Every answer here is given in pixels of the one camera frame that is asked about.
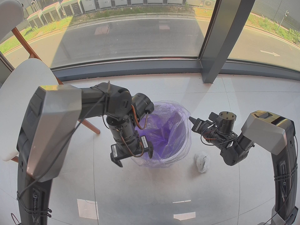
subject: road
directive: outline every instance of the road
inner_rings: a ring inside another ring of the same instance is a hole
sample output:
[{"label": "road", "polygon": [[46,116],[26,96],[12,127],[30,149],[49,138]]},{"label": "road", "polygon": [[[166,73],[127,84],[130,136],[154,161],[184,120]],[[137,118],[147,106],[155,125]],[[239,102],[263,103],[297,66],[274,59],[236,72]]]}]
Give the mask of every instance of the road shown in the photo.
[{"label": "road", "polygon": [[[69,28],[30,45],[52,68],[115,58],[197,57],[207,27],[208,21],[193,19],[119,20]],[[24,48],[20,48],[6,55],[6,58],[16,67],[28,58],[28,53]],[[300,70],[300,49],[268,34],[246,28],[241,33],[230,58]]]}]

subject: crumpled white plastic bag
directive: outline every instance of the crumpled white plastic bag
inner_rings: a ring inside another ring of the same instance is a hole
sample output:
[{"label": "crumpled white plastic bag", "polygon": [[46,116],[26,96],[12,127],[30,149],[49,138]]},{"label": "crumpled white plastic bag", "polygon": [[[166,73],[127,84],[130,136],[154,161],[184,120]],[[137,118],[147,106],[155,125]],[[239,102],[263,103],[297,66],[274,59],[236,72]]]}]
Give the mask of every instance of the crumpled white plastic bag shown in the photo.
[{"label": "crumpled white plastic bag", "polygon": [[197,153],[195,155],[195,159],[198,171],[200,173],[204,173],[209,169],[210,156],[206,152],[201,151]]}]

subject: white label sticker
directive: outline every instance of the white label sticker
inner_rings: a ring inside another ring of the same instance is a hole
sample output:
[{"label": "white label sticker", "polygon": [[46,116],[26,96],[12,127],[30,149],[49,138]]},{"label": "white label sticker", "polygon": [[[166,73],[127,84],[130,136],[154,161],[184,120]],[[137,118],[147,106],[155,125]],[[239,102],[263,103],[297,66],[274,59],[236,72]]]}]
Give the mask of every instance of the white label sticker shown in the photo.
[{"label": "white label sticker", "polygon": [[199,124],[197,125],[197,127],[196,127],[196,129],[195,129],[195,132],[198,131],[198,128],[200,127],[201,123],[202,123],[202,121],[200,121]]},{"label": "white label sticker", "polygon": [[117,149],[116,149],[115,145],[112,146],[112,152],[113,152],[113,157],[116,158],[118,156],[118,154],[117,154]]},{"label": "white label sticker", "polygon": [[148,143],[147,143],[145,136],[142,136],[142,142],[143,142],[144,148],[148,148]]}]

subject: robotic arm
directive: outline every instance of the robotic arm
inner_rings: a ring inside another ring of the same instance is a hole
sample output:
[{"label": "robotic arm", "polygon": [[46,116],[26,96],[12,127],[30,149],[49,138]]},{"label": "robotic arm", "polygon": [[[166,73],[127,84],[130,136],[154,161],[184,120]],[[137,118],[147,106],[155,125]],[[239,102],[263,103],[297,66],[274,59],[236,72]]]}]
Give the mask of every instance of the robotic arm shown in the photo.
[{"label": "robotic arm", "polygon": [[276,192],[271,224],[292,224],[298,212],[295,207],[297,154],[294,122],[271,112],[256,111],[249,115],[238,136],[232,131],[236,119],[234,113],[225,111],[217,115],[212,112],[206,121],[189,119],[193,123],[192,131],[199,133],[201,140],[203,137],[219,148],[227,165],[232,166],[245,159],[254,143],[271,152]]},{"label": "robotic arm", "polygon": [[126,88],[101,83],[91,88],[71,85],[39,87],[27,107],[17,149],[18,200],[23,225],[47,224],[52,179],[57,177],[77,120],[107,115],[107,124],[116,144],[111,160],[122,167],[121,159],[148,152],[153,145],[139,137],[135,127],[154,110],[141,93],[131,96]]}]

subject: chair backrest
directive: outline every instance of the chair backrest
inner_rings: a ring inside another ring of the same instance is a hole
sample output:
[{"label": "chair backrest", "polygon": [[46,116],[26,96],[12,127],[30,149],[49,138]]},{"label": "chair backrest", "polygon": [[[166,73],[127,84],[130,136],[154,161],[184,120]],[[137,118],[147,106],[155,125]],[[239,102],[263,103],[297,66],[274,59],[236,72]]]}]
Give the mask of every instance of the chair backrest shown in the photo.
[{"label": "chair backrest", "polygon": [[29,101],[41,85],[58,85],[41,60],[22,62],[0,89],[0,158],[9,161],[18,154],[17,141]]},{"label": "chair backrest", "polygon": [[0,3],[0,41],[24,20],[23,6],[18,0]]}]

